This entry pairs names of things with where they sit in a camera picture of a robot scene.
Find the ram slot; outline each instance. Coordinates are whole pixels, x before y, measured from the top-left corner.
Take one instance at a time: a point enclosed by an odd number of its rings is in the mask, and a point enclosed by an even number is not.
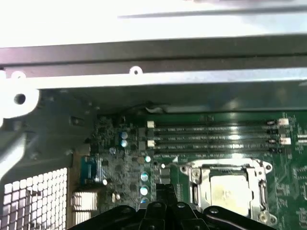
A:
[[[172,155],[200,155],[200,154],[280,154],[285,153],[284,148],[268,148],[268,149],[196,149],[196,150],[155,150],[155,155],[171,153]]]
[[[278,133],[278,130],[271,126],[170,126],[170,127],[155,127],[148,129],[153,133],[161,134],[214,134],[214,133]]]
[[[246,134],[246,135],[188,135],[188,134],[157,134],[153,137],[147,137],[147,139],[154,140],[157,143],[166,142],[212,142],[212,141],[252,141],[252,142],[266,142],[278,140],[278,135],[269,134]]]
[[[149,150],[159,151],[187,151],[187,150],[269,150],[278,148],[278,145],[270,143],[234,143],[234,144],[204,144],[204,143],[178,143],[178,144],[159,144],[148,147]]]

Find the cpu socket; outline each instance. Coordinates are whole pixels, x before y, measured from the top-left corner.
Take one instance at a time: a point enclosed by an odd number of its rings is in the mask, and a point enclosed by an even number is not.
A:
[[[268,162],[251,158],[196,160],[180,166],[190,184],[190,202],[200,211],[220,206],[268,226],[277,224],[269,213]]]

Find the perforated metal mesh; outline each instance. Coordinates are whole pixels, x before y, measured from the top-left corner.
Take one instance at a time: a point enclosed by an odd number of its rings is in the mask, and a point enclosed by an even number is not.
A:
[[[67,169],[6,184],[0,230],[66,229]]]

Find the green circuit board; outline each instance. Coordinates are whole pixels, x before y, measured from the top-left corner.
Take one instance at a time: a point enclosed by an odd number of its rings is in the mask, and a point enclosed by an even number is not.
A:
[[[172,183],[178,200],[189,203],[189,181],[179,172],[187,162],[259,159],[272,164],[266,179],[274,228],[307,229],[307,112],[101,116],[91,157],[82,163],[81,184],[107,180],[104,196],[120,194],[119,200],[102,197],[100,212],[153,201],[158,183]]]

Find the motherboard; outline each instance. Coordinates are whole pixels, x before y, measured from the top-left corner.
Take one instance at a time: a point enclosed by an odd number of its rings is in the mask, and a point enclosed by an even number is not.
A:
[[[99,212],[138,209],[173,184],[199,210],[307,229],[307,112],[99,116],[80,184],[100,188]]]

